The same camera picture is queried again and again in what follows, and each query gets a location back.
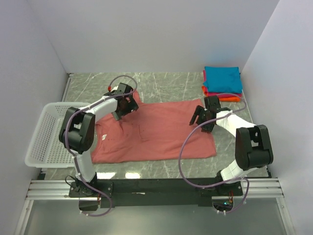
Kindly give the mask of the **salmon pink t shirt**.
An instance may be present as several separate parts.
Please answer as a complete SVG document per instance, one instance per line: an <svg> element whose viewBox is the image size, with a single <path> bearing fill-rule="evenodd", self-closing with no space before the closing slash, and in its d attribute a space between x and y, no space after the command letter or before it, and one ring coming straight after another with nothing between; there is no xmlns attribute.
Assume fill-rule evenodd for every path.
<svg viewBox="0 0 313 235"><path fill-rule="evenodd" d="M159 161L210 158L216 155L213 135L194 129L189 121L200 99L144 103L138 92L133 94L139 109L120 121L111 114L96 123L97 145L91 153L94 164L133 161Z"/></svg>

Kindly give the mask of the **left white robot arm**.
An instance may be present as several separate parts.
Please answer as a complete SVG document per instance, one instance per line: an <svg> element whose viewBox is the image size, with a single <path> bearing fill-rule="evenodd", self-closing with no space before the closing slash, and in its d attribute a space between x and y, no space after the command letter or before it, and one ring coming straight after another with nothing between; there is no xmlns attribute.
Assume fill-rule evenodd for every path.
<svg viewBox="0 0 313 235"><path fill-rule="evenodd" d="M117 121L138 109L133 98L135 89L120 83L116 89L104 94L99 100L81 108L70 107L66 111L59 141L74 159L76 178L83 183L80 191L87 197L97 193L98 185L94 182L96 172L91 162L90 148L94 142L95 124L101 118L112 114Z"/></svg>

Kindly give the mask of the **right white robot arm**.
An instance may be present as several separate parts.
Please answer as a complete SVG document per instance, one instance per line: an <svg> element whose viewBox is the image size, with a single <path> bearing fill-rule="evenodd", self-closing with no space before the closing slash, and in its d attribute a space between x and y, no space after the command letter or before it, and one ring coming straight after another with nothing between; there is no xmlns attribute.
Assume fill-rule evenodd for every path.
<svg viewBox="0 0 313 235"><path fill-rule="evenodd" d="M243 178L273 162L268 128L248 122L235 111L222 107L216 95L204 98L204 106L195 108L189 124L197 124L205 133L211 133L215 126L219 126L235 137L235 160L218 173L221 179L214 184L219 195L231 191L231 180Z"/></svg>

